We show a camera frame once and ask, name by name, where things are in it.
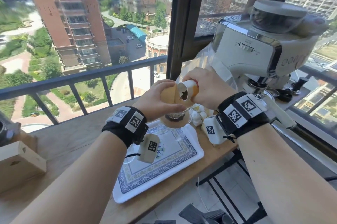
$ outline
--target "white car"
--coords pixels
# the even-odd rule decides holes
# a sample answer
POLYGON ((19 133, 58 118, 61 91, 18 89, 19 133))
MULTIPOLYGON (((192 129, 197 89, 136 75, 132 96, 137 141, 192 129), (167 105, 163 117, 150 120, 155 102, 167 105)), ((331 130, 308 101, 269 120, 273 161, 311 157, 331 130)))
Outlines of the white car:
POLYGON ((160 78, 160 75, 157 72, 153 72, 154 77, 160 78))

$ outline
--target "white tray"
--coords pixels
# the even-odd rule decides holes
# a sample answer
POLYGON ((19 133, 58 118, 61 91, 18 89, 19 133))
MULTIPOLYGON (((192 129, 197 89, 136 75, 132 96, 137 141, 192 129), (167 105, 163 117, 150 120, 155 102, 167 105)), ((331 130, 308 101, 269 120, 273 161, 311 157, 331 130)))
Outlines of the white tray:
POLYGON ((128 201, 204 156, 196 131, 191 125, 167 130, 162 127, 158 129, 158 124, 159 120, 148 124, 148 133, 154 133, 160 138, 155 161, 148 164, 134 159, 122 166, 113 190, 116 203, 128 201))

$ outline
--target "white lid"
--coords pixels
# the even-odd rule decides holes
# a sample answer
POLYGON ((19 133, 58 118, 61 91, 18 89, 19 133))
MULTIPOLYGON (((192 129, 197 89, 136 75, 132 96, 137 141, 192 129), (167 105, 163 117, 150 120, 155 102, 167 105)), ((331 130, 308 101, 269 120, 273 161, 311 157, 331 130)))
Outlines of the white lid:
POLYGON ((301 6, 272 0, 256 0, 254 8, 273 14, 298 18, 303 18, 308 13, 308 10, 301 6))

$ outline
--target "person's right hand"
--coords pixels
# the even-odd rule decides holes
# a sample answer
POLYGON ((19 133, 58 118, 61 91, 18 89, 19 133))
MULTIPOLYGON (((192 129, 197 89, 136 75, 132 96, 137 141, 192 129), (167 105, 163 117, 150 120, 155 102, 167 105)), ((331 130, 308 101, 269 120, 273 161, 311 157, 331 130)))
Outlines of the person's right hand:
POLYGON ((216 110, 226 98, 237 93, 212 67, 194 68, 184 76, 183 81, 191 79, 197 81, 199 86, 199 93, 191 101, 211 110, 216 110))

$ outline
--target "person's left hand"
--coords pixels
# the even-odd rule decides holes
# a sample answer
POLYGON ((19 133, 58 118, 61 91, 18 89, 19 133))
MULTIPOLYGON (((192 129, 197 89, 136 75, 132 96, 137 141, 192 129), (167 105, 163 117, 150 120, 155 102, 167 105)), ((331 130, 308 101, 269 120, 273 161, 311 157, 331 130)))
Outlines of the person's left hand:
POLYGON ((146 91, 133 107, 140 110, 146 117, 147 121, 153 121, 163 115, 175 112, 182 112, 186 109, 182 104, 164 103, 160 99, 160 94, 166 88, 173 87, 175 82, 172 80, 160 80, 146 91))

